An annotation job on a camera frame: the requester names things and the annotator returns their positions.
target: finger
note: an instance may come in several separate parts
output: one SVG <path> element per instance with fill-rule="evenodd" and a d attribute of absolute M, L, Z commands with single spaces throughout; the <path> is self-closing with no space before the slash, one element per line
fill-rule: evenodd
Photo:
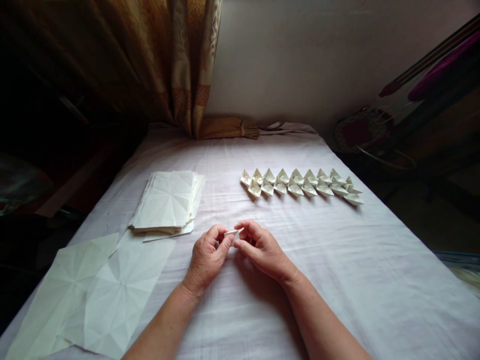
<path fill-rule="evenodd" d="M 234 242 L 234 236 L 233 235 L 227 235 L 227 237 L 223 239 L 220 246 L 216 250 L 222 258 L 225 258 L 227 256 L 233 242 Z"/>
<path fill-rule="evenodd" d="M 247 229 L 251 233 L 251 237 L 255 240 L 260 239 L 263 231 L 263 228 L 253 220 L 242 220 L 233 228 L 237 230 L 241 228 Z"/>
<path fill-rule="evenodd" d="M 245 240 L 235 240 L 233 246 L 239 249 L 247 258 L 249 258 L 252 262 L 255 263 L 255 259 L 258 255 L 260 255 L 260 250 L 256 247 L 253 247 Z"/>
<path fill-rule="evenodd" d="M 206 235 L 214 238 L 215 240 L 219 237 L 220 234 L 226 233 L 228 229 L 222 225 L 213 225 L 207 232 Z"/>

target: right hand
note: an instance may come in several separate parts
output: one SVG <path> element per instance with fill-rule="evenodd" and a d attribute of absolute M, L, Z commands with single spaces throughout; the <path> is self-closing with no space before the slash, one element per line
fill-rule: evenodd
<path fill-rule="evenodd" d="M 270 231 L 253 220 L 240 221 L 233 228 L 243 228 L 240 240 L 235 240 L 233 246 L 245 254 L 259 270 L 282 285 L 294 280 L 298 269 L 282 251 Z"/>

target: mattress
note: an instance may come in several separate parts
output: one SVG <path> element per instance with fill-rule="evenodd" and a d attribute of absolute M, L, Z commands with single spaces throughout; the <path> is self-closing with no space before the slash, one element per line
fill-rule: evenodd
<path fill-rule="evenodd" d="M 175 248 L 147 302 L 132 343 L 182 280 L 192 247 L 213 224 L 229 229 L 254 219 L 310 279 L 375 359 L 479 359 L 480 301 L 305 125 L 246 138 L 192 140 L 176 128 L 151 129 L 70 245 L 126 231 L 151 172 L 206 176 L 195 228 Z M 253 200 L 243 169 L 288 174 L 335 168 L 351 176 L 365 205 L 338 196 L 274 194 Z M 0 338 L 8 351 L 34 294 Z M 196 309 L 179 359 L 302 359 L 307 353 L 282 289 L 231 248 Z M 102 359 L 70 347 L 48 359 Z"/>

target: curtain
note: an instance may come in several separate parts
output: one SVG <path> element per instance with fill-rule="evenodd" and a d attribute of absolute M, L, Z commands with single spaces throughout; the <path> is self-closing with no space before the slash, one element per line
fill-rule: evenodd
<path fill-rule="evenodd" d="M 7 41 L 74 103 L 182 127 L 197 139 L 258 137 L 205 119 L 221 0 L 3 0 Z"/>

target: creased paper sheet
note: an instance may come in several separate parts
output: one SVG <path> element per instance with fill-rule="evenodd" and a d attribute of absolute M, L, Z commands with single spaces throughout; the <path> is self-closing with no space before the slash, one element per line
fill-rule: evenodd
<path fill-rule="evenodd" d="M 86 350 L 120 359 L 175 240 L 138 241 L 128 230 L 121 246 L 93 278 L 83 306 L 66 319 L 62 336 Z"/>
<path fill-rule="evenodd" d="M 85 296 L 92 278 L 115 251 L 118 237 L 115 233 L 58 251 L 6 359 L 40 359 L 71 345 L 57 336 L 64 317 Z"/>
<path fill-rule="evenodd" d="M 185 226 L 194 176 L 193 171 L 153 172 L 130 225 L 136 229 Z"/>

